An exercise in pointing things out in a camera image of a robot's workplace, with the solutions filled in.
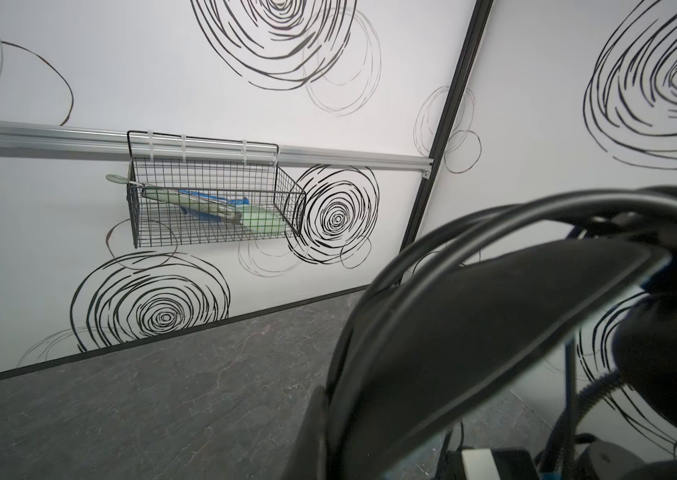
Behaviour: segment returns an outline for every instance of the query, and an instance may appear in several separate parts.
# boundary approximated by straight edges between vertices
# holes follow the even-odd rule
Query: black wire basket
[[[135,247],[279,238],[301,231],[306,195],[277,166],[276,144],[141,130],[128,131],[127,138]],[[219,159],[197,158],[207,154]]]

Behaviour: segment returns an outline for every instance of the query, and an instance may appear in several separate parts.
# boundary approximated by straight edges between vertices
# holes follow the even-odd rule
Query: white wall
[[[230,57],[209,40],[213,32],[198,20],[209,3],[0,0],[0,120],[417,155],[421,105],[450,82],[473,6],[458,0],[303,2],[306,12],[331,18],[345,7],[343,20],[353,18],[351,27],[336,22],[333,38],[319,31],[319,42],[286,60],[259,63],[250,52]],[[281,45],[290,45],[285,51],[294,45],[275,42],[272,31],[250,22],[247,28],[261,45],[252,47],[258,55],[276,56]],[[251,68],[240,68],[236,58]],[[304,66],[294,69],[302,58]],[[265,68],[281,72],[278,78],[306,78],[315,63],[314,72],[333,60],[324,76],[292,90],[256,73]],[[432,121],[441,108],[433,108]],[[286,168],[294,179],[305,170]],[[80,310],[98,298],[96,282],[108,285],[106,274],[120,266],[107,264],[112,255],[104,237],[128,217],[124,187],[104,175],[123,175],[126,165],[0,158],[0,371],[369,283],[399,251],[420,172],[344,170],[342,188],[362,189],[371,181],[368,188],[377,189],[377,220],[367,242],[356,245],[357,255],[301,262],[286,239],[181,246],[170,268],[159,272],[178,277],[192,268],[182,263],[191,256],[202,272],[190,270],[189,280],[216,307],[193,316],[186,313],[192,302],[182,298],[162,324],[159,309],[128,316],[112,303],[93,320]],[[332,248],[345,236],[343,230],[335,234]],[[118,258],[144,251],[133,249],[128,224],[114,230],[110,243]],[[130,261],[120,260],[118,275],[132,280]],[[178,288],[182,282],[160,285]],[[125,317],[126,332],[111,323],[115,313]],[[144,319],[148,328],[132,325]]]
[[[109,173],[124,174],[126,169],[124,162],[0,158],[0,371],[77,353],[78,341],[70,328],[76,323],[78,329],[81,325],[85,329],[87,303],[95,298],[119,298],[95,296],[93,288],[107,285],[101,275],[87,283],[84,280],[112,260],[105,236],[113,226],[128,219],[125,188],[104,178]],[[286,168],[295,179],[305,170]],[[181,255],[196,257],[198,260],[193,261],[212,274],[190,275],[190,280],[209,285],[213,290],[216,288],[213,277],[218,278],[227,285],[229,294],[228,301],[222,300],[224,294],[218,289],[208,294],[228,307],[221,318],[198,314],[193,320],[197,324],[222,320],[370,283],[399,251],[407,212],[413,206],[410,191],[420,181],[417,172],[375,170],[374,173],[380,194],[377,223],[369,236],[368,246],[372,248],[366,251],[366,246],[362,246],[357,252],[360,256],[348,257],[343,263],[341,258],[332,264],[300,261],[288,249],[286,239],[179,246]],[[110,245],[118,258],[148,251],[169,254],[174,250],[167,246],[134,249],[130,222],[117,226]],[[133,266],[123,262],[123,266]],[[183,274],[180,268],[174,268],[137,275],[154,277],[165,272]],[[112,273],[112,269],[106,270],[106,274]],[[126,270],[121,275],[129,274]],[[72,299],[83,283],[73,322]],[[155,286],[182,287],[182,284],[167,280]],[[131,323],[156,318],[147,313],[126,315],[124,306],[104,310],[119,311],[122,319],[128,318]],[[188,314],[189,307],[169,310],[181,316]],[[172,318],[170,322],[173,326],[169,330],[177,330],[189,326],[191,319]],[[138,326],[126,330],[135,332],[139,338],[157,331]],[[38,343],[38,348],[23,358]],[[90,342],[84,345],[88,350],[95,347]]]
[[[459,148],[447,156],[446,161],[473,167],[463,174],[440,170],[421,233],[489,206],[569,190],[677,184],[677,170],[641,168],[614,159],[616,156],[636,163],[634,159],[638,158],[643,164],[652,165],[649,156],[632,151],[627,152],[631,157],[625,157],[625,152],[613,144],[602,142],[608,148],[603,150],[589,134],[583,118],[587,84],[600,51],[638,4],[633,0],[495,2],[468,84],[473,94],[473,100],[468,101],[474,105],[468,129],[481,140],[481,156],[476,164],[479,153],[476,149]],[[666,12],[677,11],[677,2],[664,1],[659,6],[664,9],[658,15],[660,18],[666,18]],[[630,41],[633,37],[631,33],[625,36]],[[652,64],[646,68],[650,72]],[[660,101],[655,110],[638,99],[629,101],[656,128],[677,131],[677,120],[668,116]],[[640,142],[649,143],[644,138],[634,142],[638,146]],[[669,164],[677,167],[677,161]],[[483,258],[561,238],[566,231],[557,224],[537,225],[486,249]],[[597,320],[599,316],[594,316],[592,322]],[[589,338],[592,328],[593,323],[584,327]],[[561,366],[560,350],[514,387],[519,398],[550,424],[563,408]],[[599,371],[604,371],[601,364]],[[585,377],[579,384],[583,385]],[[670,458],[672,442],[677,440],[676,429],[640,399],[635,402],[645,418],[640,417],[623,394],[619,394],[618,400],[645,428],[631,427],[603,404],[583,422],[580,431],[615,441],[644,460]]]
[[[0,0],[0,37],[38,54],[69,82],[69,126],[417,154],[413,123],[424,100],[453,77],[474,4],[356,2],[364,22],[353,22],[340,62],[309,87],[328,107],[351,103],[347,91],[367,91],[364,86],[374,82],[377,87],[361,108],[338,117],[316,106],[305,86],[265,90],[249,83],[259,80],[255,75],[232,70],[196,19],[192,5],[200,3]],[[0,120],[63,120],[69,94],[58,76],[31,54],[9,46],[4,53]],[[363,68],[371,62],[378,68]],[[330,82],[345,85],[331,89]]]

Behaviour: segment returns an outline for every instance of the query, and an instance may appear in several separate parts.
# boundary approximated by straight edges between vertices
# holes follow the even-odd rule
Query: gray floor
[[[0,381],[0,478],[277,478],[359,295]],[[532,453],[549,434],[508,391],[465,426]],[[429,478],[440,443],[392,478]]]

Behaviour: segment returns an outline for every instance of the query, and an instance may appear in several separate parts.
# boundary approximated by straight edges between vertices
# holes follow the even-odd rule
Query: black device
[[[565,240],[461,266],[540,220],[573,230]],[[400,283],[408,268],[446,242]],[[282,478],[378,478],[634,284],[649,294],[615,333],[618,371],[576,395],[575,345],[566,344],[566,408],[538,467],[563,480],[604,471],[595,456],[588,466],[579,460],[576,471],[573,445],[580,418],[611,389],[627,382],[677,425],[677,390],[665,388],[667,382],[677,385],[677,187],[587,190],[495,207],[411,244],[376,277],[347,319],[326,386],[312,395]],[[595,449],[591,454],[606,447],[589,448]],[[520,457],[509,464],[519,468]],[[655,465],[637,470],[654,475],[670,467]]]

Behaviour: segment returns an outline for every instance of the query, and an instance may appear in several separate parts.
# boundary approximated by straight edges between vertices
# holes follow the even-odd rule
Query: cable
[[[599,438],[594,436],[591,433],[578,433],[575,435],[575,444],[576,445],[582,445],[582,444],[587,444],[587,443],[594,443]],[[543,452],[544,450],[541,450],[537,454],[535,454],[535,457],[533,457],[533,464],[535,465],[536,468],[538,468],[539,465],[541,465],[541,457],[543,457]]]
[[[464,440],[464,435],[463,435],[463,420],[460,421],[461,424],[461,439],[458,442],[458,449],[461,450],[463,449],[463,440]]]
[[[563,480],[573,477],[575,426],[578,425],[578,402],[575,394],[575,337],[565,344],[565,418],[563,434]]]
[[[498,214],[459,235],[450,246],[422,266],[421,271],[409,282],[400,285],[389,300],[389,305],[393,307],[379,312],[357,340],[355,354],[346,359],[341,381],[334,387],[327,423],[331,461],[338,457],[357,400],[385,346],[410,310],[434,290],[454,265],[536,221],[571,216],[591,217],[603,211],[631,211],[677,222],[677,197],[649,190],[586,190],[529,202]]]
[[[338,338],[336,347],[333,351],[331,365],[328,368],[328,380],[326,381],[325,392],[328,398],[341,375],[343,361],[346,359],[347,348],[352,334],[352,325],[358,312],[362,312],[367,302],[378,292],[386,290],[401,278],[407,269],[416,264],[423,256],[429,254],[432,250],[445,242],[452,240],[455,236],[462,234],[465,230],[477,225],[480,222],[488,220],[502,214],[503,212],[514,208],[516,205],[495,206],[486,210],[480,210],[473,214],[464,215],[456,220],[448,222],[428,234],[416,240],[415,243],[408,245],[399,255],[394,257],[390,264],[386,265],[373,282],[365,289],[360,300],[349,313],[346,323],[343,326],[341,335]]]
[[[586,230],[584,230],[582,226],[574,226],[573,229],[568,234],[568,236],[566,236],[565,238],[568,240],[572,240],[574,238],[578,238],[579,236],[581,236],[581,234],[585,232]]]
[[[677,441],[674,443],[674,446],[671,448],[671,457],[677,459]]]
[[[453,436],[453,430],[455,427],[448,430],[445,434],[445,439],[442,442],[442,448],[439,450],[439,461],[437,461],[437,470],[434,473],[434,478],[445,478],[445,468],[447,467],[447,462],[445,458],[447,457],[447,450],[450,447],[450,437]]]
[[[576,425],[581,421],[581,418],[586,416],[600,400],[605,398],[609,393],[614,389],[619,388],[623,385],[624,381],[621,378],[621,372],[618,370],[613,370],[611,373],[607,373],[600,378],[594,380],[589,385],[586,386],[577,397],[577,406],[578,414],[575,416],[575,421],[573,422],[573,427],[571,431],[575,428]],[[559,450],[563,445],[565,430],[568,429],[567,420],[568,411],[567,408],[562,413],[562,415],[557,418],[557,422],[552,428],[552,433],[549,435],[549,440],[546,441],[546,447],[543,450],[543,456],[541,457],[541,465],[539,466],[539,472],[548,473],[553,472],[557,459],[559,458]]]

